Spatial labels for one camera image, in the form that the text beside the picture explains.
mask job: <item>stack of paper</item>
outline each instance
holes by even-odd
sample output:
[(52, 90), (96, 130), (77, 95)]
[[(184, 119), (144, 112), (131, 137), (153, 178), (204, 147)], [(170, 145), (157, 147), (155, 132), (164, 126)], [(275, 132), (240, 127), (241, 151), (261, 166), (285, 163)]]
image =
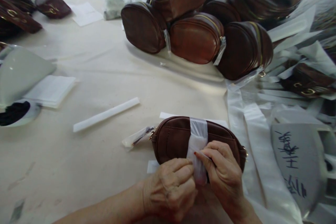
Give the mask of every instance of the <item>stack of paper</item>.
[(75, 80), (74, 77), (48, 75), (23, 98), (56, 109), (75, 85)]

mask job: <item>forearm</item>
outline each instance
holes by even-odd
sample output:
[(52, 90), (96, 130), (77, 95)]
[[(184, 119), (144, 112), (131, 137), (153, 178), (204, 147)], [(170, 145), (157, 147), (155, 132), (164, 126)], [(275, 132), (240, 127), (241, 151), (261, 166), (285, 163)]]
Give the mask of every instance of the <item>forearm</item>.
[(131, 224), (145, 217), (142, 198), (143, 182), (107, 198), (95, 205), (80, 209), (54, 224)]
[(245, 198), (239, 206), (232, 206), (226, 212), (234, 224), (262, 224), (253, 206)]

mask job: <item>hand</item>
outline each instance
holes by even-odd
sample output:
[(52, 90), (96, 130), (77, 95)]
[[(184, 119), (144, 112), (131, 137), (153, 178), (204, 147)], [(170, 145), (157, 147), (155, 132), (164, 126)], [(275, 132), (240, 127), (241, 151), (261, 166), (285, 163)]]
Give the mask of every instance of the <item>hand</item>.
[(198, 193), (193, 173), (193, 164), (188, 159), (172, 159), (162, 164), (144, 183), (145, 213), (180, 222)]
[(251, 205), (245, 199), (242, 171), (228, 144), (212, 141), (202, 150), (211, 160), (195, 153), (208, 171), (213, 192), (232, 221), (238, 223), (250, 214)]

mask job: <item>white table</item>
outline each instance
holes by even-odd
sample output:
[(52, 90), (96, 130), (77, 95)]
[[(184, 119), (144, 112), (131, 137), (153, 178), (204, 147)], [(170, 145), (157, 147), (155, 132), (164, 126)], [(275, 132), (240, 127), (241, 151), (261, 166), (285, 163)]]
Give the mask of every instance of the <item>white table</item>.
[[(103, 12), (103, 0), (65, 1), (88, 1)], [(18, 223), (49, 224), (146, 178), (147, 163), (155, 159), (151, 143), (143, 142), (128, 153), (121, 141), (160, 122), (161, 111), (228, 121), (225, 84), (213, 66), (143, 53), (127, 41), (121, 20), (79, 27), (71, 16), (49, 20), (36, 13), (34, 19), (43, 25), (42, 31), (10, 42), (55, 61), (55, 75), (74, 76), (79, 83), (59, 109), (43, 109), (28, 125), (0, 129), (0, 223), (9, 221), (14, 204), (22, 199)], [(183, 67), (172, 62), (176, 60)], [(197, 76), (189, 75), (188, 69)], [(75, 123), (134, 97), (141, 105), (72, 132)], [(224, 219), (226, 213), (207, 188), (184, 223)]]

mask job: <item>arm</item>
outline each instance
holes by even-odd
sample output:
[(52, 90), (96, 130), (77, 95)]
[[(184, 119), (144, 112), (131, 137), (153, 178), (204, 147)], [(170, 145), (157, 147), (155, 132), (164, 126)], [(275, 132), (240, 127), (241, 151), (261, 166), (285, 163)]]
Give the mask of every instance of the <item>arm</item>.
[(213, 141), (202, 150), (212, 159), (195, 153), (208, 171), (213, 192), (235, 224), (262, 224), (243, 194), (242, 171), (229, 145)]
[(150, 215), (181, 221), (197, 195), (193, 173), (190, 160), (170, 160), (148, 179), (54, 224), (131, 224)]

